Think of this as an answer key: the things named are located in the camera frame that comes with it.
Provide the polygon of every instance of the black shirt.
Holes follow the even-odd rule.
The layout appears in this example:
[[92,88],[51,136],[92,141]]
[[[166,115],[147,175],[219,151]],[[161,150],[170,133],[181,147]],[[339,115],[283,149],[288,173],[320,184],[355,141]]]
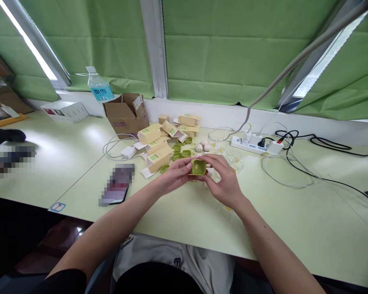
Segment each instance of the black shirt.
[[[86,274],[79,269],[66,269],[44,280],[34,291],[39,293],[84,294]],[[126,271],[117,281],[113,293],[202,293],[195,280],[171,265],[147,262]]]

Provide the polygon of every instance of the hand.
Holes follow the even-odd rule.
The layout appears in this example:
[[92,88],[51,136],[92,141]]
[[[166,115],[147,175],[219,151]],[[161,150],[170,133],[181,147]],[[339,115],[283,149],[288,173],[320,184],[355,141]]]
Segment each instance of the hand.
[[197,180],[196,176],[190,176],[192,170],[191,160],[197,157],[187,157],[174,161],[158,180],[166,186],[164,194],[172,192],[191,180]]
[[205,154],[204,156],[199,156],[199,159],[203,159],[210,164],[220,174],[221,180],[216,183],[207,175],[198,176],[198,179],[206,182],[211,194],[219,202],[235,210],[239,202],[246,198],[241,192],[234,169],[229,166],[222,155]]

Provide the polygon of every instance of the desk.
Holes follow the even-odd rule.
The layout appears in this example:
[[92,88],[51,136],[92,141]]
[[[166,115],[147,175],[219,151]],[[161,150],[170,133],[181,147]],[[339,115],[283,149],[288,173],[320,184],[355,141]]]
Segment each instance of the desk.
[[[202,128],[195,143],[206,138],[209,131]],[[130,144],[130,140],[120,142],[112,152]],[[366,153],[368,148],[354,151]],[[282,186],[262,170],[259,155],[241,153],[245,166],[238,180],[243,193],[310,272],[368,287],[368,200],[348,187],[328,182],[304,189]],[[320,148],[307,140],[297,140],[294,153],[313,172],[368,191],[368,158]],[[116,163],[106,157],[99,160],[59,199],[66,204],[61,213],[96,221],[114,208],[99,207],[98,199]],[[146,166],[142,158],[126,163],[135,164],[135,181],[127,197],[160,175],[158,172],[146,180],[140,173]],[[309,176],[283,158],[269,159],[267,170],[285,183],[311,183]],[[256,259],[240,219],[224,210],[200,182],[187,183],[159,199],[135,231]]]
[[42,110],[3,128],[20,129],[24,143],[35,146],[34,162],[13,169],[0,179],[0,198],[48,209],[103,155],[102,146],[114,136],[106,118],[86,117],[75,123],[55,122]]

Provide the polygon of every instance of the water bottle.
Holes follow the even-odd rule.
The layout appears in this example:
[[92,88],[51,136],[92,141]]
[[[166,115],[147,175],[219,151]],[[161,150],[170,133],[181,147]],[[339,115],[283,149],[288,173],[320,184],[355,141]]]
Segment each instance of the water bottle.
[[109,83],[101,78],[95,70],[95,67],[86,67],[86,69],[89,72],[89,81],[87,82],[87,86],[89,86],[97,101],[104,103],[114,99]]

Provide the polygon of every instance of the green container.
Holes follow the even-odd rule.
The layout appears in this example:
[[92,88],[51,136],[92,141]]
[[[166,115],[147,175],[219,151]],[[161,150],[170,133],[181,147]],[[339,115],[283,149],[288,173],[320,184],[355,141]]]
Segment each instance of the green container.
[[183,150],[183,158],[191,157],[191,150]]
[[185,139],[185,143],[192,144],[192,137],[188,137],[187,139]]
[[184,145],[185,145],[185,143],[181,143],[181,142],[179,141],[179,139],[177,139],[177,145],[184,146]]
[[173,161],[176,161],[177,159],[183,158],[182,153],[173,153]]
[[164,172],[166,172],[166,170],[169,168],[169,165],[163,165],[162,167],[161,167],[161,173],[164,173]]
[[174,153],[180,153],[181,152],[181,145],[175,144],[173,145]]
[[201,176],[206,173],[206,162],[202,159],[193,159],[192,162],[192,174]]

